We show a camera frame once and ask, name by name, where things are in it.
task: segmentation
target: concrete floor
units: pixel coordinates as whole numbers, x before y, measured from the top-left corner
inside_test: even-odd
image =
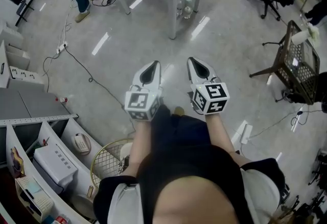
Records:
[[[30,70],[42,72],[45,57],[53,56],[59,42],[70,0],[35,0],[36,9],[22,22],[20,31],[26,39],[31,55]],[[305,9],[315,4],[309,0]],[[182,106],[189,116],[199,117],[191,108],[186,93],[190,91],[186,72],[186,60],[199,57],[210,64],[227,84],[230,102],[221,114],[227,131],[232,137],[239,125],[246,120],[253,125],[256,134],[279,121],[286,114],[297,111],[301,105],[287,102],[275,103],[283,88],[273,77],[266,85],[268,75],[250,79],[249,74],[272,65],[277,52],[276,45],[263,47],[262,42],[279,41],[286,32],[286,23],[295,20],[298,25],[301,2],[280,7],[282,21],[278,22],[271,12],[265,20],[260,18],[263,4],[255,0],[201,0],[199,12],[184,20],[177,38],[170,40],[166,29],[167,6],[161,0],[143,0],[130,15],[126,15],[119,3],[110,7],[91,7],[91,14],[81,23],[74,22],[77,8],[69,12],[71,29],[66,33],[68,50],[82,62],[94,78],[110,88],[124,101],[134,73],[153,60],[161,62],[163,77],[163,101],[173,110]],[[192,39],[192,31],[203,17],[209,22]],[[109,38],[94,56],[91,54],[98,41],[108,33]],[[327,28],[320,28],[320,71],[327,70]],[[88,74],[67,53],[53,61],[49,71],[50,88],[58,96],[68,97],[67,108],[78,113],[79,123],[100,144],[126,137],[132,131],[127,114],[101,87],[88,82]],[[320,104],[310,110],[320,109]],[[307,114],[300,118],[304,122]],[[319,148],[326,139],[327,116],[321,112],[310,113],[308,122],[291,131],[287,117],[281,123],[255,137],[242,147],[244,155],[257,160],[276,158],[291,187],[292,196],[300,194],[301,201],[310,202],[315,188],[308,188],[310,172]]]

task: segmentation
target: metal mesh basket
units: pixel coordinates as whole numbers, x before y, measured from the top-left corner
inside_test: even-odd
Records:
[[[91,179],[98,189],[100,181],[106,177],[118,175],[118,164],[120,163],[120,152],[124,144],[133,142],[133,139],[121,139],[111,142],[95,155],[91,165]]]
[[[294,23],[291,25],[290,29],[291,35],[301,31]],[[304,57],[302,56],[305,47],[312,49],[312,67],[304,61]],[[283,65],[278,69],[276,75],[289,89],[293,89],[294,92],[303,95],[301,91],[304,91],[307,98],[310,100],[308,104],[313,104],[317,88],[320,61],[311,44],[305,41],[304,43],[295,45],[292,40],[289,39],[288,51],[285,55],[280,55],[280,58],[284,58],[282,61]]]

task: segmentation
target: white cabinet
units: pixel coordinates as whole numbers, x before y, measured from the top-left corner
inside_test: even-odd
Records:
[[[94,187],[90,177],[89,163],[92,159],[93,154],[97,153],[101,146],[93,138],[91,138],[73,119],[69,119],[64,131],[66,132],[65,141],[71,138],[71,134],[74,136],[77,132],[82,132],[83,134],[86,134],[87,137],[90,139],[91,149],[93,151],[92,155],[90,153],[89,156],[85,156],[84,158],[87,165],[85,165],[85,162],[81,162],[77,158],[77,156],[74,155],[77,151],[70,150],[65,145],[65,143],[56,135],[56,133],[46,121],[42,123],[37,140],[40,144],[46,142],[48,145],[56,145],[65,154],[65,156],[76,166],[78,171],[75,172],[74,180],[68,187],[70,187],[70,190],[74,195],[87,195],[89,187]],[[34,180],[39,184],[43,191],[54,202],[50,215],[53,218],[56,218],[58,215],[65,215],[67,218],[69,218],[69,223],[72,224],[88,224],[89,222],[85,218],[83,218],[78,212],[73,210],[43,179],[43,177],[40,175],[40,173],[37,171],[31,160],[25,153],[23,147],[21,146],[14,131],[14,128],[11,125],[7,125],[6,156],[7,166],[12,175],[14,175],[13,161],[11,155],[13,148],[17,150],[19,157],[23,160],[25,175],[27,177],[34,178]],[[93,194],[91,197],[94,198],[95,194],[96,189],[94,187]]]
[[[5,43],[0,45],[0,87],[6,88],[11,77],[6,56]]]
[[[5,41],[6,45],[22,49],[23,36],[21,33],[7,27],[4,23],[0,26],[0,42]]]
[[[14,66],[10,66],[10,71],[13,80],[43,84],[41,76],[36,72],[21,70]]]

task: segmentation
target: wire basket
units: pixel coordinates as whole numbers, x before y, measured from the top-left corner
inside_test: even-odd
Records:
[[[106,177],[118,175],[118,165],[121,161],[120,153],[124,144],[133,142],[133,139],[121,139],[111,142],[95,155],[91,165],[91,179],[94,186],[98,189],[101,180]]]

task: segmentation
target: bottle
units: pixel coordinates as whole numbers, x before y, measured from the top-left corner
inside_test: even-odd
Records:
[[[184,19],[189,19],[193,12],[192,0],[184,0],[184,5],[185,5],[185,8],[183,10],[183,17],[184,17]]]
[[[179,0],[179,2],[177,4],[177,17],[182,15],[182,13],[183,13],[183,2],[182,2],[182,0]]]
[[[52,224],[69,224],[69,218],[67,218],[65,215],[59,215]]]
[[[67,97],[60,97],[60,98],[56,98],[56,101],[59,101],[62,104],[65,104],[65,103],[68,102],[68,98]]]

